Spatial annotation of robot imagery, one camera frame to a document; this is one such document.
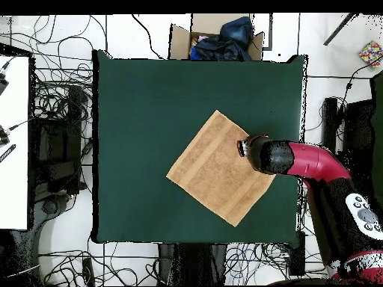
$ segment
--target colorful cube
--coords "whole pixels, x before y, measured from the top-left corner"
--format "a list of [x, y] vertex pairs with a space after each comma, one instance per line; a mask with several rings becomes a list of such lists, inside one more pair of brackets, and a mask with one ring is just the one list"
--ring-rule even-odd
[[[374, 40], [367, 44], [367, 46], [363, 49], [362, 52], [359, 53], [359, 56], [366, 61], [368, 64], [377, 60], [379, 57], [383, 55], [382, 47]], [[373, 68], [379, 67], [380, 62], [383, 58], [381, 58], [376, 63], [371, 64]]]

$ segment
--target towel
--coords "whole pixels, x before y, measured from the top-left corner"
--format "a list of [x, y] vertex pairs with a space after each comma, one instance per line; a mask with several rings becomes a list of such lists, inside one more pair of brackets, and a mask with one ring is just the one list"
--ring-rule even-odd
[[255, 171], [247, 158], [239, 156], [237, 141], [247, 136], [215, 111], [166, 176], [232, 226], [239, 224], [275, 177]]

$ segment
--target black border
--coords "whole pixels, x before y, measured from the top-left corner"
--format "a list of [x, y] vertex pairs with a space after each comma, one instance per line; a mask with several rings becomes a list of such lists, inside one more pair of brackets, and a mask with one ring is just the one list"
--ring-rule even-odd
[[[0, 55], [28, 57], [28, 119], [34, 113], [34, 100], [36, 98], [36, 60], [33, 54], [24, 49], [0, 43]], [[32, 125], [28, 124], [28, 189], [27, 189], [27, 230], [33, 226], [33, 205], [34, 205], [34, 169], [31, 167], [32, 159]]]
[[93, 64], [93, 84], [92, 84], [92, 135], [93, 135], [93, 190], [92, 190], [92, 206], [93, 206], [93, 226], [91, 230], [91, 240], [93, 243], [100, 243], [97, 240], [99, 232], [99, 58], [98, 50], [92, 51]]

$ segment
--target green table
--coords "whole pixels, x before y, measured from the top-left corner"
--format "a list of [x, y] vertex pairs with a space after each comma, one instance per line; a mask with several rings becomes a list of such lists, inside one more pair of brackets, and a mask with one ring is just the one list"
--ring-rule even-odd
[[276, 177], [233, 227], [165, 176], [214, 110], [249, 134], [298, 141], [303, 65], [303, 56], [241, 63], [113, 60], [94, 52], [93, 239], [296, 245], [294, 177]]

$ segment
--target white table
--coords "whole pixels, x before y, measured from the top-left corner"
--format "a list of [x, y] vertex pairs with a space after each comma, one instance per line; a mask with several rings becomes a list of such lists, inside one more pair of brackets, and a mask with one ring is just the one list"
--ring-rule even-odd
[[[0, 56], [0, 67], [9, 60]], [[28, 58], [14, 58], [5, 79], [9, 84], [0, 95], [0, 125], [8, 129], [28, 119]], [[0, 148], [0, 155], [12, 144], [16, 149], [0, 163], [0, 229], [27, 229], [28, 123], [12, 131], [9, 138], [10, 143]]]

